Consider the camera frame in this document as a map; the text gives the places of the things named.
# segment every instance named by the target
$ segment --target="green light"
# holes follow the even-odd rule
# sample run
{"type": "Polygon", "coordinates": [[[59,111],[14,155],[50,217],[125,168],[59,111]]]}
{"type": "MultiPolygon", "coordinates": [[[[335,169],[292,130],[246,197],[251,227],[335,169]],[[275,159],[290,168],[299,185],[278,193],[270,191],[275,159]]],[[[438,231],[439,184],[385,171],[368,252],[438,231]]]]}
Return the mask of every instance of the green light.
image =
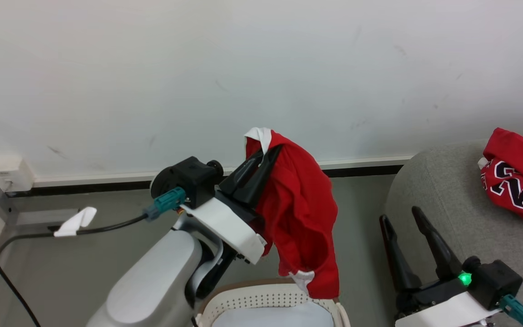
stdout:
{"type": "Polygon", "coordinates": [[[469,286],[469,284],[471,284],[471,274],[470,273],[466,273],[466,272],[462,272],[459,275],[459,280],[461,280],[463,285],[465,285],[467,287],[467,286],[469,286]]]}

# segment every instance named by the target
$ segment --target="laundry basket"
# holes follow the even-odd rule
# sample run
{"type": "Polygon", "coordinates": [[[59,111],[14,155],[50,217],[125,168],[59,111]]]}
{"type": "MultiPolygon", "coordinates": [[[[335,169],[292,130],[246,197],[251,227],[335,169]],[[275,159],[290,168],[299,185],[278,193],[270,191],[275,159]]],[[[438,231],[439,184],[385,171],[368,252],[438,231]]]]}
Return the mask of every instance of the laundry basket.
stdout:
{"type": "Polygon", "coordinates": [[[211,327],[219,315],[237,308],[294,307],[312,301],[332,315],[334,327],[350,327],[344,307],[337,298],[309,298],[289,278],[264,279],[231,284],[218,288],[201,305],[196,321],[199,327],[211,327]]]}

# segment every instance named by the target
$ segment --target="gray upholstery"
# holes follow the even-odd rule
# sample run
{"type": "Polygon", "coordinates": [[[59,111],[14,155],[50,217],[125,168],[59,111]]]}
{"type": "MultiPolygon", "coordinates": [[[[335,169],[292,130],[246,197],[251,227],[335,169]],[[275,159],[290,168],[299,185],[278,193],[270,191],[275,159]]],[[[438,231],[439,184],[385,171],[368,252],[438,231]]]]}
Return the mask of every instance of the gray upholstery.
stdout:
{"type": "MultiPolygon", "coordinates": [[[[390,188],[386,214],[424,283],[436,279],[436,265],[411,215],[413,205],[423,209],[462,262],[471,255],[484,263],[501,259],[523,277],[523,220],[496,207],[485,194],[477,166],[484,147],[485,142],[475,142],[419,153],[390,188]]],[[[523,303],[523,285],[518,299],[523,303]]],[[[499,327],[519,326],[505,314],[494,320],[499,327]]]]}

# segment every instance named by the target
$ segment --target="red garment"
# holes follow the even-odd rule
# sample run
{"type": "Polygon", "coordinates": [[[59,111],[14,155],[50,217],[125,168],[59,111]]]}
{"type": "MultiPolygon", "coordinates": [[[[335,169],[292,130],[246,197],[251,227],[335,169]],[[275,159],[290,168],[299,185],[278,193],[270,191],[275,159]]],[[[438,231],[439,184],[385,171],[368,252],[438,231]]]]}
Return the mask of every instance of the red garment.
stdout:
{"type": "Polygon", "coordinates": [[[266,220],[264,255],[275,243],[280,276],[291,276],[311,298],[337,297],[332,227],[338,207],[330,180],[307,151],[273,130],[256,128],[246,136],[247,157],[283,145],[256,208],[266,220]]]}
{"type": "Polygon", "coordinates": [[[496,128],[484,157],[481,179],[489,198],[523,218],[523,137],[496,128]]]}

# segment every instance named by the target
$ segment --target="white cloth in basket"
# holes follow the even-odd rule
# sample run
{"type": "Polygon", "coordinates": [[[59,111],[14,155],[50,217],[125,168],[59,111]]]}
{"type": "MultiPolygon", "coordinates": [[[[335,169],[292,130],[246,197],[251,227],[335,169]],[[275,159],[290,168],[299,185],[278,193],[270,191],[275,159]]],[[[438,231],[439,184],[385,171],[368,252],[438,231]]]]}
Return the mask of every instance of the white cloth in basket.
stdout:
{"type": "Polygon", "coordinates": [[[313,302],[295,307],[230,309],[212,327],[334,327],[332,315],[313,302]]]}

